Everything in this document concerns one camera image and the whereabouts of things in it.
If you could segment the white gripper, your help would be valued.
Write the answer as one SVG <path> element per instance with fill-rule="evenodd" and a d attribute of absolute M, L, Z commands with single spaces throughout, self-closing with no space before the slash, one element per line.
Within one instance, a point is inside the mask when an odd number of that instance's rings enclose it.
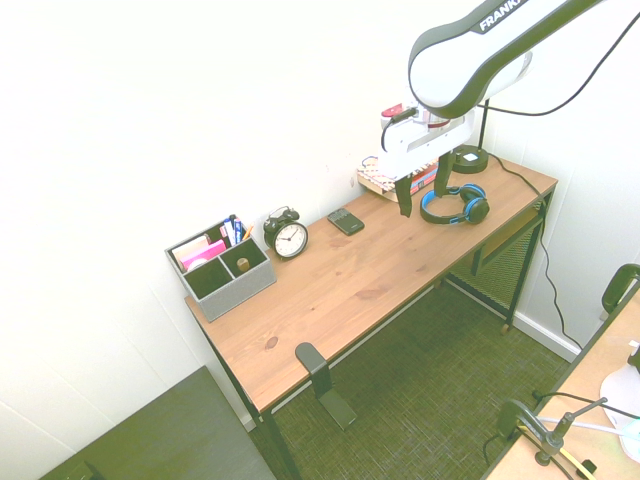
<path fill-rule="evenodd" d="M 447 194 L 448 181 L 455 160 L 454 149 L 470 139 L 476 120 L 474 111 L 449 121 L 439 128 L 406 119 L 383 131 L 384 147 L 379 150 L 379 172 L 395 181 L 400 214 L 409 218 L 412 213 L 411 185 L 414 171 L 438 159 L 434 193 L 441 198 Z"/>

